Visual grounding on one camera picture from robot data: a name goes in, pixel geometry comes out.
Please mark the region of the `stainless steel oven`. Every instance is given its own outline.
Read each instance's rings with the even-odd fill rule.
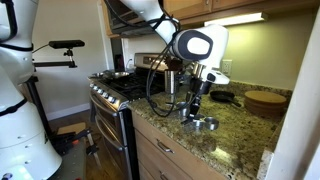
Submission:
[[[138,179],[135,138],[132,130],[132,118],[129,109],[114,110],[95,91],[90,91],[90,98],[95,111],[94,120],[103,135],[104,144],[115,163],[117,174],[122,179]]]
[[[120,78],[105,78],[104,76],[89,77],[91,98],[91,121],[104,136],[107,149],[111,153],[116,166],[124,175],[123,179],[139,179],[136,141],[132,123],[131,110],[127,107],[130,101],[146,96],[147,74],[150,62],[158,54],[136,53],[136,69],[128,76]],[[150,94],[164,91],[165,64],[160,70],[150,88]]]

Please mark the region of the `doorway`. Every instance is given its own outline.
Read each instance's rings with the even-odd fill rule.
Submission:
[[[111,49],[113,54],[114,69],[125,69],[122,52],[122,41],[121,39],[111,39]]]

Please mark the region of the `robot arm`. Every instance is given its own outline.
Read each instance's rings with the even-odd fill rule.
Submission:
[[[143,17],[145,21],[158,19],[164,14],[157,0],[121,1]],[[170,51],[174,56],[186,61],[197,62],[193,72],[197,79],[215,84],[229,83],[226,76],[219,71],[212,70],[212,68],[219,68],[224,55],[228,41],[228,30],[226,28],[210,25],[176,32],[176,28],[171,21],[162,21],[155,28],[155,31],[167,44],[172,41]]]
[[[17,89],[34,71],[31,40],[37,2],[0,0],[0,177],[3,179],[48,179],[62,162],[48,141],[36,106],[24,100]]]

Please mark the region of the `stove knob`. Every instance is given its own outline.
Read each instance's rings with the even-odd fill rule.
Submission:
[[[93,90],[98,91],[99,87],[98,86],[93,86]]]
[[[108,96],[109,96],[109,94],[108,93],[106,93],[106,92],[104,92],[103,94],[102,94],[102,97],[104,97],[104,98],[108,98]]]
[[[114,103],[114,102],[116,101],[116,98],[114,98],[114,97],[112,97],[112,96],[109,96],[109,97],[108,97],[108,101],[109,101],[110,103]]]
[[[102,90],[102,89],[98,89],[98,93],[99,93],[99,94],[102,94],[102,93],[103,93],[103,90]]]

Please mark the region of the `oven door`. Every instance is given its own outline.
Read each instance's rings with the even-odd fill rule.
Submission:
[[[132,179],[129,151],[126,145],[124,120],[122,112],[109,109],[94,92],[90,93],[96,115],[96,125],[103,135],[104,144],[116,168],[124,175],[124,179]]]

